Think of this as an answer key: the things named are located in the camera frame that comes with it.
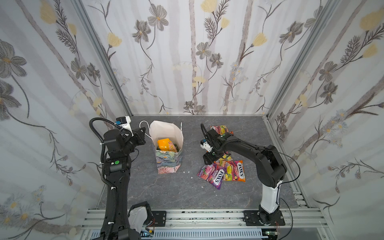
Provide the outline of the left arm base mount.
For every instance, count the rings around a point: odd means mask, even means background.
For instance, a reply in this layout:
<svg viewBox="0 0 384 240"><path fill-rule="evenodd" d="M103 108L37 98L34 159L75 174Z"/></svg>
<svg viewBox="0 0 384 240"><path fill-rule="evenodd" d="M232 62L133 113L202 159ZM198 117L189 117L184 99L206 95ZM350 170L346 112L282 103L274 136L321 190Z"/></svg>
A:
<svg viewBox="0 0 384 240"><path fill-rule="evenodd" d="M128 211L130 229L140 233L143 227L165 227L166 211L152 211L147 201L132 205Z"/></svg>

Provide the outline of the purple Fox's candy bag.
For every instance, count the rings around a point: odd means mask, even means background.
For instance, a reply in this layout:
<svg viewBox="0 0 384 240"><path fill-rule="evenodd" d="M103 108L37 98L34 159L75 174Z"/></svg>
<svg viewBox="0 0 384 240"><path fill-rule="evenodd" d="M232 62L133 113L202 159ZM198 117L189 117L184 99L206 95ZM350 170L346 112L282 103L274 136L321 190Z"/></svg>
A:
<svg viewBox="0 0 384 240"><path fill-rule="evenodd" d="M211 165L204 165L197 176L209 182L217 190L220 190L225 173L226 171L224 167L213 163Z"/></svg>

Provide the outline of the yellow mango gummy bag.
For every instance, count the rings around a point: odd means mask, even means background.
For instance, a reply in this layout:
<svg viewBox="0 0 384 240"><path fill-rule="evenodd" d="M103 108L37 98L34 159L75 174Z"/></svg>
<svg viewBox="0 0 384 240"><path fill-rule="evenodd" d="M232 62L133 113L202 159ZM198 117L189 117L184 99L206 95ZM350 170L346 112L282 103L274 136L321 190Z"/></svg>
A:
<svg viewBox="0 0 384 240"><path fill-rule="evenodd" d="M158 150L165 151L165 152L174 152L178 153L179 148L176 144L174 144L169 138L167 139L160 139L157 141L158 143Z"/></svg>

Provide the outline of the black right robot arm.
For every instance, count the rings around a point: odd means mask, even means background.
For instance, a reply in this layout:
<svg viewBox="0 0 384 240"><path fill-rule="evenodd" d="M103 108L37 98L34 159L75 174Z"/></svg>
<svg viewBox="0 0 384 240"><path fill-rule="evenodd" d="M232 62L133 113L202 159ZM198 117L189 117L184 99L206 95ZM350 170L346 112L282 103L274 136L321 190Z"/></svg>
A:
<svg viewBox="0 0 384 240"><path fill-rule="evenodd" d="M231 133L220 135L214 129L207 130L203 123L201 123L201 130L204 136L201 147L208 147L203 155L206 165L213 164L227 152L234 152L256 165L257 176L263 185L276 188L283 183L287 166L275 146L254 145Z"/></svg>

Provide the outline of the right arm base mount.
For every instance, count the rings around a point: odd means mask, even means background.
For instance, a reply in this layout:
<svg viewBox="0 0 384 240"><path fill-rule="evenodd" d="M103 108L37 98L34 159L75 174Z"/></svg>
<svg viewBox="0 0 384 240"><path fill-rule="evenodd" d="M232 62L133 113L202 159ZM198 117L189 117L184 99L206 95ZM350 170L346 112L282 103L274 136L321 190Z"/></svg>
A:
<svg viewBox="0 0 384 240"><path fill-rule="evenodd" d="M279 204L282 183L283 181L279 181L275 188L263 185L262 200L258 210L243 211L243 221L246 226L280 227L286 225Z"/></svg>

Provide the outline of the floral white paper bag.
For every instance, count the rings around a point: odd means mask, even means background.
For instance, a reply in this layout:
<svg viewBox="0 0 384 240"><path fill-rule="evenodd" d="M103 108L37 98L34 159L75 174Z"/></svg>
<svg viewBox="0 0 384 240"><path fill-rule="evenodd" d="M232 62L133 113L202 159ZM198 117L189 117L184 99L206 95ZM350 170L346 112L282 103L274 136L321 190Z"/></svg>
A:
<svg viewBox="0 0 384 240"><path fill-rule="evenodd" d="M183 124L177 126L162 121L153 121L151 124L141 121L139 126L144 124L149 129L147 136L153 143L158 173L176 173L183 157Z"/></svg>

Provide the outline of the orange Fox's candy bag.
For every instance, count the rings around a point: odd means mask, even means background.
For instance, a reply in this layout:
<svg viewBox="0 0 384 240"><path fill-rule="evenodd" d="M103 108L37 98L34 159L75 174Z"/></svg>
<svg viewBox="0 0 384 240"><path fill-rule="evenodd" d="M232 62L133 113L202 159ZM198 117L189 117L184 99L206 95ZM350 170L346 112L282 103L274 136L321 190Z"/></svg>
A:
<svg viewBox="0 0 384 240"><path fill-rule="evenodd" d="M224 181L246 182L243 161L223 161L222 166L225 168Z"/></svg>

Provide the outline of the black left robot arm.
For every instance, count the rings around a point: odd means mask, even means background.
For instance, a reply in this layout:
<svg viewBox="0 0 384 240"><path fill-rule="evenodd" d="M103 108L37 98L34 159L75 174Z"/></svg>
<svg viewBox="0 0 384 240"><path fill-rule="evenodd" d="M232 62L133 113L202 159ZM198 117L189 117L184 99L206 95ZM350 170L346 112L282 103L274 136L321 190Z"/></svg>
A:
<svg viewBox="0 0 384 240"><path fill-rule="evenodd" d="M101 135L94 122L102 121L115 128ZM122 118L117 122L96 117L89 121L90 129L101 141L101 179L107 188L107 204L99 240L139 240L140 233L131 229L128 217L128 185L131 177L130 154L144 145L146 128L124 129Z"/></svg>

